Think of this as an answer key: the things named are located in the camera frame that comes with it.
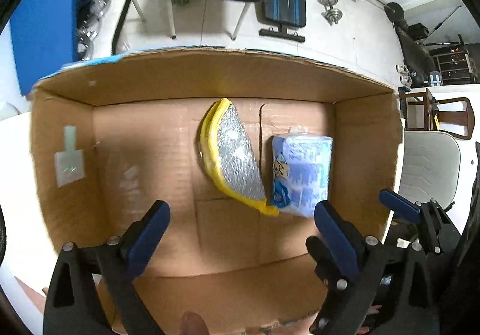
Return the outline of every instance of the brown wooden chair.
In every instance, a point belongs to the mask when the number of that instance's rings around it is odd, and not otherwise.
[[[423,92],[411,92],[408,94],[399,94],[400,99],[405,99],[405,107],[408,105],[423,105],[423,128],[410,128],[408,127],[408,119],[406,108],[403,112],[404,118],[406,120],[405,128],[408,130],[437,130],[435,125],[435,116],[438,119],[438,122],[449,123],[462,125],[466,127],[466,135],[459,135],[457,133],[449,132],[447,130],[440,130],[440,132],[446,132],[457,139],[470,140],[473,134],[473,128],[475,127],[475,115],[473,113],[473,108],[470,103],[470,100],[465,97],[460,98],[449,98],[436,100],[432,95],[430,90],[425,89]],[[407,101],[407,98],[415,98],[416,101]],[[438,110],[438,105],[444,105],[446,103],[453,102],[465,102],[466,110],[465,111],[440,111]]]

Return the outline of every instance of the blue packet on chair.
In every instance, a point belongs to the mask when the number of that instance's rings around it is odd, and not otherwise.
[[[328,199],[333,139],[313,134],[275,135],[271,204],[280,212],[313,217]]]

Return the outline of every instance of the white sticker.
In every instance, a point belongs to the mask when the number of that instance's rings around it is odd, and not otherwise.
[[[76,150],[76,127],[63,127],[65,151],[55,154],[55,172],[58,187],[85,177],[83,169],[83,150]]]

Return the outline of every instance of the cardboard box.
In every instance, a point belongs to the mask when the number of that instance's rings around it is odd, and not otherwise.
[[[378,192],[392,187],[401,140],[393,90],[341,68],[255,51],[166,49],[114,56],[40,80],[32,154],[38,196],[56,250],[103,243],[152,203],[171,224],[135,286],[167,334],[184,311],[210,333],[290,322],[318,310],[326,288],[305,239],[313,221],[266,217],[220,193],[198,158],[208,108],[230,98],[271,191],[271,137],[297,125],[334,139],[331,202],[364,235],[388,217]],[[58,187],[55,153],[76,127],[85,177]],[[114,327],[121,328],[116,322]]]

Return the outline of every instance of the white floor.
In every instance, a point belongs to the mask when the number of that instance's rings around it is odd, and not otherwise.
[[[401,86],[396,64],[403,63],[397,35],[385,12],[375,2],[338,0],[342,10],[338,25],[323,18],[325,8],[317,0],[306,0],[307,25],[298,30],[304,43],[258,36],[268,28],[262,21],[260,4],[251,6],[236,41],[233,33],[243,3],[221,0],[190,0],[174,6],[177,39],[169,36],[167,8],[162,0],[138,0],[146,22],[130,5],[123,36],[131,50],[165,46],[226,46],[233,49],[262,49],[348,68],[394,88]]]

